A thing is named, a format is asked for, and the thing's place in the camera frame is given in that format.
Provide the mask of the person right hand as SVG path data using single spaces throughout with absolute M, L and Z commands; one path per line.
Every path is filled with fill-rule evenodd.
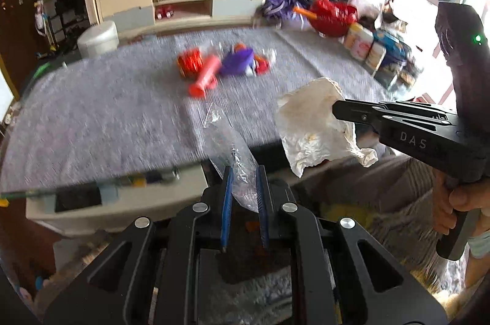
M 453 189 L 446 183 L 446 175 L 434 169 L 433 183 L 433 222 L 434 230 L 448 235 L 456 226 L 455 212 L 481 210 L 473 236 L 489 231 L 489 179 L 483 179 L 469 185 L 460 185 Z

